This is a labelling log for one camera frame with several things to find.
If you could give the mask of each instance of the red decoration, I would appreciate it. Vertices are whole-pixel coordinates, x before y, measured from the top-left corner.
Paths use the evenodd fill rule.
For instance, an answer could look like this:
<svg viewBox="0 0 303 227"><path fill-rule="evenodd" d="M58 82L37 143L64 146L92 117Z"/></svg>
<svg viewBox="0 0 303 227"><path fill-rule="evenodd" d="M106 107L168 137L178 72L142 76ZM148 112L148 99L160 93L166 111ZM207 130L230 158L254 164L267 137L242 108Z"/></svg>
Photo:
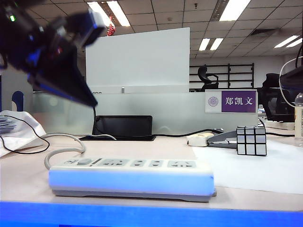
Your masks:
<svg viewBox="0 0 303 227"><path fill-rule="evenodd" d="M109 28L107 30L107 36L112 36L116 31L116 27L115 27L114 23L112 22L112 17L109 17L109 19L110 19L110 24L109 24Z"/></svg>

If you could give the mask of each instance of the blue edge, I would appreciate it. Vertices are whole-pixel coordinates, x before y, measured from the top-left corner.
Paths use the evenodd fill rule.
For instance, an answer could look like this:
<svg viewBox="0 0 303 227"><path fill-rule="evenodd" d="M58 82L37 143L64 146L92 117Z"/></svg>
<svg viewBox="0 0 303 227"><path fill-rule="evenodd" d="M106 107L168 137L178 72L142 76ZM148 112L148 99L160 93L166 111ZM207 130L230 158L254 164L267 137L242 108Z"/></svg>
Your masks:
<svg viewBox="0 0 303 227"><path fill-rule="evenodd" d="M303 212L0 202L1 227L302 227Z"/></svg>

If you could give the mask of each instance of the ceiling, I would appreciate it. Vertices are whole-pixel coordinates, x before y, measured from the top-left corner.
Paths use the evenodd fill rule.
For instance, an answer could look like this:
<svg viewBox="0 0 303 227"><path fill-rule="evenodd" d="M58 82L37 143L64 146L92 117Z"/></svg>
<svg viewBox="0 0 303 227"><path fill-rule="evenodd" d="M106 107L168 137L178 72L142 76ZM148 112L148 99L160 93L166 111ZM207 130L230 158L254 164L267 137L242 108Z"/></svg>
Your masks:
<svg viewBox="0 0 303 227"><path fill-rule="evenodd" d="M45 26L57 16L86 11L88 1L93 0L46 0L27 11ZM303 0L251 0L237 21L210 21L217 0L118 2L131 26L117 26L115 35L189 27L190 58L275 56L294 54L300 48L300 45L273 47L292 35L302 34ZM266 37L250 36L256 28L276 28L277 31ZM224 40L216 51L199 51L203 38Z"/></svg>

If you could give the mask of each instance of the electrical outlet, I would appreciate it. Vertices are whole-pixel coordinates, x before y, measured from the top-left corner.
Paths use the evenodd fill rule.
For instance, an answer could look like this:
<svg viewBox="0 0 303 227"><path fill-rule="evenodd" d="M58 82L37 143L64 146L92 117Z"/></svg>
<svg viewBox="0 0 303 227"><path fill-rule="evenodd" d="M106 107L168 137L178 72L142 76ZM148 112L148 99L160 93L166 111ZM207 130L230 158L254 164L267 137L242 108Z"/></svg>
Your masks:
<svg viewBox="0 0 303 227"><path fill-rule="evenodd" d="M138 159L138 160L133 161L131 166L142 167L145 164L145 162L146 162L146 160Z"/></svg>
<svg viewBox="0 0 303 227"><path fill-rule="evenodd" d="M98 166L124 166L128 159L105 159Z"/></svg>
<svg viewBox="0 0 303 227"><path fill-rule="evenodd" d="M163 160L152 160L150 162L149 167L161 167L163 164Z"/></svg>
<svg viewBox="0 0 303 227"><path fill-rule="evenodd" d="M211 167L199 160L84 157L52 166L49 185L60 196L209 201L214 175Z"/></svg>
<svg viewBox="0 0 303 227"><path fill-rule="evenodd" d="M167 167L195 168L196 164L194 161L169 161Z"/></svg>

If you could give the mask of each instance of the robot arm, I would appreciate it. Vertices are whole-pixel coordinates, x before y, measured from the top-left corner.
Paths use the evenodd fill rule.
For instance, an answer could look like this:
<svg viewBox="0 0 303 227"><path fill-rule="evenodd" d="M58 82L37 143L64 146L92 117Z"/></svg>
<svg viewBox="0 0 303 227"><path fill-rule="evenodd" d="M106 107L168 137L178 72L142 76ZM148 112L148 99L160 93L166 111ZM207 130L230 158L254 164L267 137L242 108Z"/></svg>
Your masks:
<svg viewBox="0 0 303 227"><path fill-rule="evenodd" d="M8 63L28 74L34 89L96 106L97 101L77 67L77 47L93 43L104 30L100 14L59 17L39 26L25 11L40 0L0 0L1 68ZM67 33L73 34L72 40Z"/></svg>

